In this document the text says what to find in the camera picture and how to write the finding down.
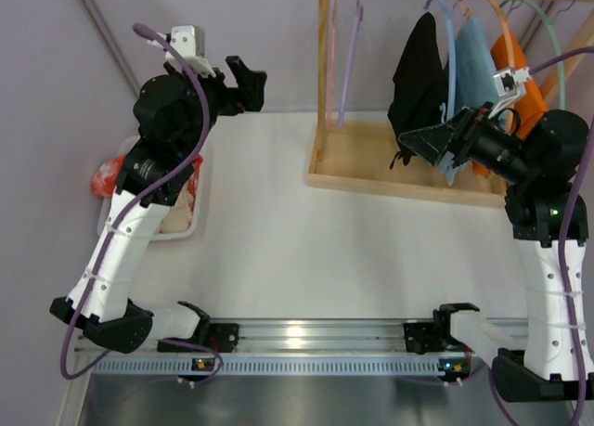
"metal plate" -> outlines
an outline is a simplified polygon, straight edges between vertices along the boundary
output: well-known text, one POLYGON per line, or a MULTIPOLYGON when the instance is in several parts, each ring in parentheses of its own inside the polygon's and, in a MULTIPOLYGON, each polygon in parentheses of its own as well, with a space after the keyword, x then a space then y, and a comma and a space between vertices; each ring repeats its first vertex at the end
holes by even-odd
MULTIPOLYGON (((245 376, 441 376, 436 357, 249 357, 224 356, 220 375, 245 376)), ((97 375, 208 375, 212 358, 181 356, 107 356, 95 367, 97 375), (209 361, 208 371, 197 363, 209 361)))

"white tabletop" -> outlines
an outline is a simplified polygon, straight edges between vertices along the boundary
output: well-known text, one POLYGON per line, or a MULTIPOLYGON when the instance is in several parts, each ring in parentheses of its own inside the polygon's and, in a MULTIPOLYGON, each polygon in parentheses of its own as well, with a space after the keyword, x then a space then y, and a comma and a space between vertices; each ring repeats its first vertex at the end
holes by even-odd
POLYGON ((134 301, 238 318, 417 318, 458 302, 526 316, 503 210, 308 187, 315 127, 314 113, 221 118, 198 229, 151 242, 134 301))

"metal track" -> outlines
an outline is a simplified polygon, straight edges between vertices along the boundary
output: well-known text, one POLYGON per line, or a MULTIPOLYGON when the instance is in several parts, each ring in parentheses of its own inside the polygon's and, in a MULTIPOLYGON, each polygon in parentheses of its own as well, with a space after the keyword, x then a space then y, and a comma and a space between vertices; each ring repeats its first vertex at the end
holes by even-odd
MULTIPOLYGON (((525 319, 495 319, 509 335, 525 340, 525 319)), ((448 359, 463 354, 442 352, 409 354, 404 328, 409 319, 262 320, 216 319, 239 324, 239 344, 224 355, 226 375, 375 375, 439 376, 448 359)), ((97 374, 204 375, 212 369, 206 354, 161 354, 156 342, 147 342, 131 355, 108 355, 95 368, 97 374), (199 370, 202 360, 208 371, 199 370)), ((96 355, 100 349, 79 339, 77 355, 96 355)))

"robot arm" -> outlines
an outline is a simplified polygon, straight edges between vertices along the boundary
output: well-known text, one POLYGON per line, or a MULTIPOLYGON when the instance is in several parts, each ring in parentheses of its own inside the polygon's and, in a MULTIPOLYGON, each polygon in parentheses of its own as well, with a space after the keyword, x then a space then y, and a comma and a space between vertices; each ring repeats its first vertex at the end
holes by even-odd
POLYGON ((402 134, 399 141, 431 165, 451 152, 455 165, 474 160, 508 181, 506 213, 527 276, 528 343, 523 350, 522 344, 470 304, 442 305, 433 314, 434 324, 439 335, 466 344, 493 369, 497 390, 506 401, 575 399, 578 370, 573 329, 578 331, 586 373, 594 372, 586 346, 581 291, 588 239, 581 198, 572 214, 565 249, 571 294, 564 290, 557 251, 570 182, 586 145, 588 125, 569 111, 550 110, 525 140, 507 134, 498 126, 497 115, 523 96, 522 83, 530 75, 527 70, 506 70, 495 79, 505 106, 485 103, 479 109, 466 108, 449 122, 402 134), (568 317, 568 296, 575 303, 575 325, 568 317))
MULTIPOLYGON (((224 74, 211 68, 204 58, 203 38, 202 29, 181 26, 174 27, 163 39, 171 42, 196 74, 207 97, 211 127, 219 115, 259 111, 264 105, 266 74, 250 71, 239 57, 227 57, 226 63, 238 83, 238 87, 227 88, 224 74)), ((146 82, 134 105, 140 139, 124 159, 110 214, 89 265, 68 296, 55 299, 50 308, 67 324, 80 308, 76 327, 83 335, 97 345, 122 353, 133 352, 147 339, 201 342, 209 321, 206 313, 189 303, 140 308, 128 299, 149 241, 191 176, 191 165, 135 204, 117 228, 113 226, 123 208, 169 174, 192 153, 200 139, 202 108, 197 93, 186 75, 178 71, 180 66, 174 58, 168 54, 166 59, 167 74, 146 82), (100 268, 93 276, 97 260, 100 268), (95 280, 94 286, 79 307, 90 278, 95 280)))

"clothes rack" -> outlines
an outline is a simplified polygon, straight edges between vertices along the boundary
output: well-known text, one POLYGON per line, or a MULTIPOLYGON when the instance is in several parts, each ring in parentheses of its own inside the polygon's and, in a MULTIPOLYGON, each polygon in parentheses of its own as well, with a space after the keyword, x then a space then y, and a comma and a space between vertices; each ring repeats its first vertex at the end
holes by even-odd
MULTIPOLYGON (((594 2, 594 0, 549 0, 594 2)), ((394 132, 389 124, 326 122, 329 47, 329 0, 319 0, 318 17, 318 102, 316 140, 308 168, 307 183, 346 191, 382 194, 422 200, 437 200, 479 206, 503 207, 505 182, 496 176, 481 177, 470 168, 458 174, 449 187, 437 168, 421 159, 408 166, 389 169, 396 152, 394 132)), ((594 44, 594 12, 586 19, 570 48, 594 44)), ((567 61, 566 75, 579 58, 567 61)), ((541 88, 548 101, 557 91, 557 75, 552 71, 541 88)))

